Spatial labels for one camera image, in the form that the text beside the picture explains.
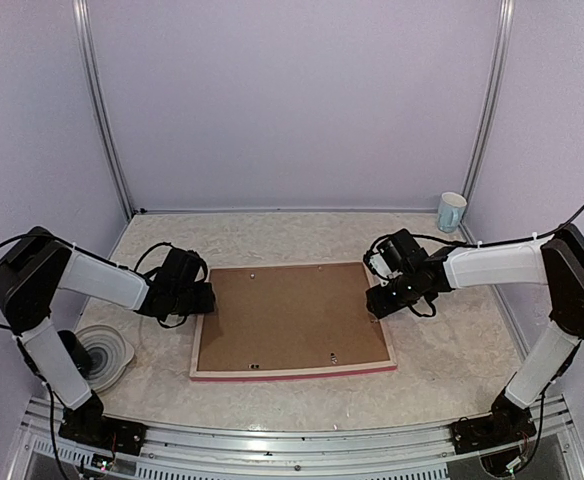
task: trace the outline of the white mug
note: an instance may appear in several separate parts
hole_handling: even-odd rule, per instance
[[[445,233],[452,233],[457,229],[465,208],[468,206],[467,200],[458,193],[445,192],[441,195],[441,202],[439,203],[439,216],[437,219],[437,227]]]

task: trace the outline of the enclosure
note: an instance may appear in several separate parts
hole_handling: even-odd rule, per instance
[[[453,234],[436,228],[448,191],[468,201]],[[401,228],[487,243],[583,203],[584,1],[0,1],[0,242],[42,225],[128,266],[162,241],[213,269],[360,262]],[[193,381],[193,320],[68,292],[51,318],[135,349],[102,400],[148,436],[112,478],[490,478],[446,426],[490,410],[548,289],[436,305],[387,317],[396,370],[257,383]],[[584,479],[584,343],[540,407],[517,478]],[[62,478],[49,409],[0,331],[0,478]],[[95,452],[57,442],[78,478]]]

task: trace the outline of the white wall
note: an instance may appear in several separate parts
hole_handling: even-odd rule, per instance
[[[584,1],[520,1],[479,186],[467,223],[481,240],[543,232],[584,202]],[[584,233],[584,214],[576,224]],[[504,289],[529,344],[545,288]],[[584,345],[563,382],[584,441]]]
[[[72,2],[1,0],[0,241],[37,224],[108,254],[125,222],[92,118]],[[57,326],[73,326],[83,302],[57,299]],[[0,330],[0,472],[37,388]]]
[[[499,1],[100,0],[137,207],[436,207],[460,190]]]

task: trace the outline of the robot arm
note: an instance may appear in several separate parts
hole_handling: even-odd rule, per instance
[[[142,275],[77,249],[41,227],[24,237],[0,259],[0,309],[28,366],[66,407],[59,434],[97,447],[111,445],[116,434],[122,442],[119,451],[138,454],[145,428],[102,416],[103,404],[49,318],[50,303],[62,289],[159,322],[168,315],[208,313],[214,310],[215,297],[205,281],[207,265],[196,252],[172,248],[161,267]]]
[[[481,248],[445,247],[431,256],[401,230],[364,256],[382,279],[367,291],[368,310],[383,318],[420,298],[434,309],[439,293],[476,285],[548,285],[550,323],[485,417],[451,425],[457,453],[514,442],[535,434],[529,406],[569,367],[584,339],[584,237],[569,224],[551,238]]]

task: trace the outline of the marble surface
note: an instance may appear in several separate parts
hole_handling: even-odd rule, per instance
[[[444,236],[434,218],[392,213],[137,215],[113,260],[133,266],[146,248],[170,241],[197,250],[212,268],[352,261],[379,235],[403,227]],[[430,253],[438,248],[422,244]],[[160,265],[165,253],[153,252],[141,270]],[[217,428],[361,429],[485,412],[519,366],[487,287],[442,295],[436,305],[438,315],[432,319],[402,311],[384,320],[397,371],[331,379],[191,382],[193,321],[165,330],[152,319],[94,299],[78,329],[110,325],[136,349],[121,380],[100,395],[106,413]]]

